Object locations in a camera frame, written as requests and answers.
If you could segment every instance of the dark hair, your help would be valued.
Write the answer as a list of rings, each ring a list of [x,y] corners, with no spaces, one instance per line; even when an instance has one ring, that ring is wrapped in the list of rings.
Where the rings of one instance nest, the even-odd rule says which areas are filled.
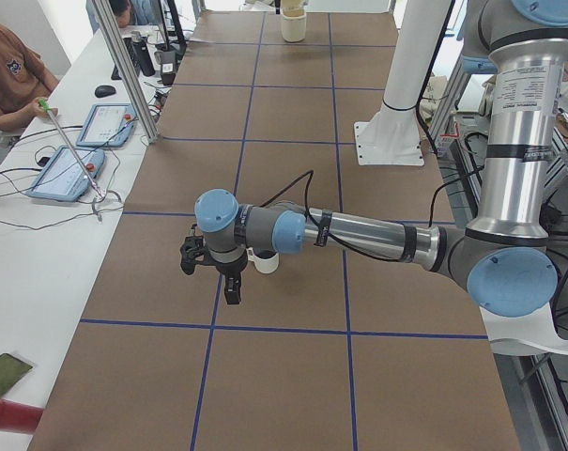
[[[110,4],[115,16],[120,16],[130,7],[129,0],[110,0]]]

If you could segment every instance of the white cup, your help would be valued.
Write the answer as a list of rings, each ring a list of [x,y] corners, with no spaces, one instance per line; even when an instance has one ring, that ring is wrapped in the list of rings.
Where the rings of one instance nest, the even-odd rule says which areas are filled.
[[[271,274],[280,264],[280,255],[273,251],[258,251],[254,252],[252,247],[246,249],[248,259],[254,263],[257,271],[263,274]]]
[[[282,25],[282,36],[287,42],[299,42],[306,36],[306,12],[301,10],[300,15],[286,15],[284,9],[280,12],[280,22]]]

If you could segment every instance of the black cylinder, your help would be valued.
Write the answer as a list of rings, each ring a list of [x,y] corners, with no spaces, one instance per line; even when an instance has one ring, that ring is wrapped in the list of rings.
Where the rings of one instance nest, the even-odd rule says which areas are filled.
[[[143,75],[146,77],[154,75],[154,65],[150,59],[148,46],[139,32],[131,32],[131,44],[133,46],[133,51],[135,52],[135,57],[137,58],[138,63],[140,63],[140,69],[142,70]]]

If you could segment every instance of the cardboard table surface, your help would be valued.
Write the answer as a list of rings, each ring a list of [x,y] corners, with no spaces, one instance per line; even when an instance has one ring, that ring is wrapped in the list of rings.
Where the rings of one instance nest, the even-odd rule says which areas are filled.
[[[199,194],[261,203],[308,169],[314,207],[427,222],[436,159],[364,167],[353,144],[392,16],[310,14],[300,44],[278,21],[201,18],[32,451],[519,448],[479,310],[444,277],[307,243],[272,275],[249,265],[228,306],[213,268],[179,269]]]

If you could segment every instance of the person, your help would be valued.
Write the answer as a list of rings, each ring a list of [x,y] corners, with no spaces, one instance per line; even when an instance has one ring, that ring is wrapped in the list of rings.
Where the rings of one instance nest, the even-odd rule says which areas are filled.
[[[109,0],[119,28],[127,25],[158,25],[161,23],[160,6],[156,0]],[[92,31],[100,28],[91,0],[85,3]]]
[[[39,55],[0,24],[0,130],[15,132],[34,117],[46,117],[38,100],[46,99],[57,85]]]

